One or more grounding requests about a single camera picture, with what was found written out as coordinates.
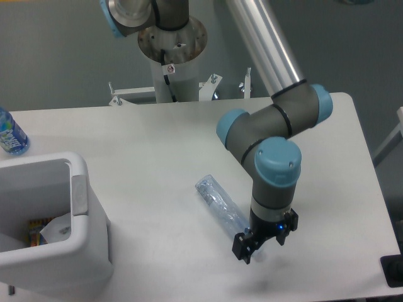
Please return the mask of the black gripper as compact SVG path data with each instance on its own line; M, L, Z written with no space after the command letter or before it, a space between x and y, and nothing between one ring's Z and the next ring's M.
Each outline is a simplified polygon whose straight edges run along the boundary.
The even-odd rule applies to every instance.
M298 214L290 206L275 210L255 206L250 209L249 222L251 232L235 234L232 244L235 257L246 264L250 264L253 253L272 238L283 246L290 232L298 228Z

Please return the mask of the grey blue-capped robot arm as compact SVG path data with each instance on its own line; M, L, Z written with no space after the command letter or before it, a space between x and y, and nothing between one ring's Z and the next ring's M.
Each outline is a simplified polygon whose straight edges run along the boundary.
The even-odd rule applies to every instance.
M207 31L190 15L188 1L101 1L100 6L115 36L138 35L158 103L200 99L193 65L207 45ZM253 180L250 227L235 232L232 244L234 255L249 262L265 241L284 244L297 229L292 200L302 155L291 138L330 117L333 103L322 86L305 80L267 1L227 6L272 99L252 114L227 112L216 128Z

